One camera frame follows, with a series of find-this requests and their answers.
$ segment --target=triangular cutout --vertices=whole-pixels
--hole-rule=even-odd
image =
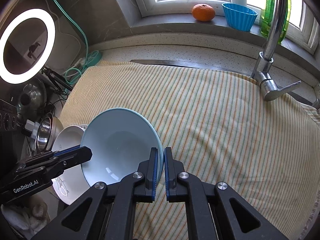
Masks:
[[[85,215],[88,212],[88,209],[91,205],[92,198],[87,198],[82,202],[77,209],[75,209],[69,216],[67,216],[63,221],[62,225],[66,228],[69,228],[75,232],[78,232],[82,226]]]
[[[230,204],[243,233],[248,233],[260,226],[260,222],[256,220],[256,218],[253,217],[235,198],[230,199]]]

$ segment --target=orange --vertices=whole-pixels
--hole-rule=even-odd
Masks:
[[[201,22],[209,22],[215,15],[214,9],[207,4],[197,4],[192,8],[192,16]]]

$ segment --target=window sill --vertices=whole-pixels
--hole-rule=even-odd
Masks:
[[[131,26],[133,35],[161,32],[201,33],[222,36],[263,47],[266,42],[260,33],[260,27],[253,25],[250,32],[242,32],[227,25],[225,17],[216,16],[212,21],[204,23],[195,20],[191,14],[166,14],[140,18]],[[285,38],[277,45],[276,53],[299,65],[315,78],[320,80],[320,66],[314,57]]]

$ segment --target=screw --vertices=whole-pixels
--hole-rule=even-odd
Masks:
[[[140,179],[142,178],[143,174],[139,171],[136,171],[133,175],[132,175],[135,179]]]
[[[183,172],[180,172],[179,173],[179,177],[182,178],[182,179],[187,179],[189,178],[189,173],[183,171]]]
[[[228,184],[225,182],[218,183],[218,189],[225,190],[228,187]]]
[[[96,189],[103,189],[105,186],[105,184],[103,182],[97,182],[96,184],[94,184],[94,187]]]

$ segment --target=blue silicone cup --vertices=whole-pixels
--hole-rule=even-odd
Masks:
[[[235,3],[223,3],[222,7],[230,27],[244,32],[250,31],[257,12]]]

